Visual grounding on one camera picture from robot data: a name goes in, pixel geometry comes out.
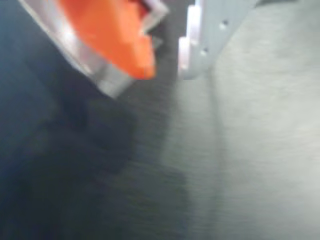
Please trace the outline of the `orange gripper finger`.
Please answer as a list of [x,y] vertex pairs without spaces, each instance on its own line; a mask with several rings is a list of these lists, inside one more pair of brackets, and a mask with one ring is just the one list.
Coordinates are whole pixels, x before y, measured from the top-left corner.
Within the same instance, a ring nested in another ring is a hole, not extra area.
[[139,0],[60,0],[58,6],[98,55],[133,78],[155,76],[152,38],[143,31]]

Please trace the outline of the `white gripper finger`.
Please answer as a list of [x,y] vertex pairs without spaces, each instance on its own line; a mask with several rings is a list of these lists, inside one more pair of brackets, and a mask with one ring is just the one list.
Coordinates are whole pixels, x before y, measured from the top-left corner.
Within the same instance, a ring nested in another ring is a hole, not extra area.
[[256,0],[196,0],[189,5],[186,33],[178,40],[177,72],[193,79],[209,70]]

